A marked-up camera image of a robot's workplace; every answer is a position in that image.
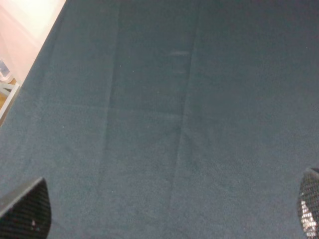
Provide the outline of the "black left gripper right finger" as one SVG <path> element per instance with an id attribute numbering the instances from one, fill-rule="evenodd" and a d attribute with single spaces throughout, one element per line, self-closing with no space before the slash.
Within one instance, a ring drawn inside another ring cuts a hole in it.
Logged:
<path id="1" fill-rule="evenodd" d="M 319 169 L 308 168 L 302 177 L 297 201 L 298 218 L 308 239 L 319 238 Z"/>

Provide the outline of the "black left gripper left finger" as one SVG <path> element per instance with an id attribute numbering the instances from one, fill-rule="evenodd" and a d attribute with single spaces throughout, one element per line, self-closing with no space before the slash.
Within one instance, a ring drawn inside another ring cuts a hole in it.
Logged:
<path id="1" fill-rule="evenodd" d="M 43 177 L 21 184 L 0 199 L 2 239 L 45 239 L 51 219 L 49 193 Z"/>

